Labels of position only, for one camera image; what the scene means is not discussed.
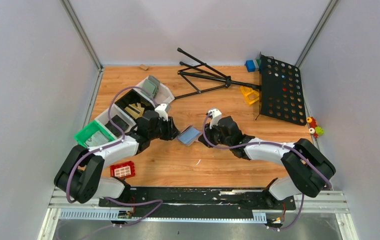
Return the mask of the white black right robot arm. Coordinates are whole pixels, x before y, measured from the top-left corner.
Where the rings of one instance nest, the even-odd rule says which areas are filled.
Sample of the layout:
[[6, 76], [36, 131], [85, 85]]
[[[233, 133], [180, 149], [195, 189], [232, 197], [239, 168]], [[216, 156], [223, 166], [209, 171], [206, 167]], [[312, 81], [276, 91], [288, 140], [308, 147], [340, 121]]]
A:
[[289, 143], [262, 140], [243, 134], [231, 116], [210, 111], [199, 141], [209, 148], [230, 150], [240, 159], [283, 166], [288, 175], [273, 179], [263, 189], [264, 200], [276, 202], [294, 195], [315, 198], [322, 190], [333, 187], [331, 178], [336, 168], [305, 138]]

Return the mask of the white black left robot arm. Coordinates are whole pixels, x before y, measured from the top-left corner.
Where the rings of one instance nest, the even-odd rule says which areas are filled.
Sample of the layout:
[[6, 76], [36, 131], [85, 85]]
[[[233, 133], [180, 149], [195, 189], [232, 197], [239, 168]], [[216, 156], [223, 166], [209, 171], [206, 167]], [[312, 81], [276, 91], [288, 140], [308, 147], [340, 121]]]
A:
[[173, 117], [163, 117], [155, 110], [146, 111], [136, 121], [136, 128], [124, 138], [104, 145], [85, 148], [74, 146], [54, 177], [56, 187], [66, 193], [69, 203], [88, 202], [91, 198], [126, 200], [130, 185], [118, 177], [103, 177], [104, 168], [140, 154], [152, 140], [171, 141], [180, 134]]

